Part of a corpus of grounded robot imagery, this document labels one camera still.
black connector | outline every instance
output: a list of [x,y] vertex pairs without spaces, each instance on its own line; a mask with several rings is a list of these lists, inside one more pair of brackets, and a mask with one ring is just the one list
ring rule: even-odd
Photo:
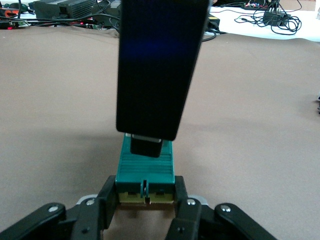
[[263,15],[263,23],[265,25],[270,25],[274,27],[283,27],[286,26],[289,22],[290,14],[286,14],[283,12],[273,11],[265,11]]
[[215,29],[219,31],[220,19],[211,14],[208,15],[208,29]]

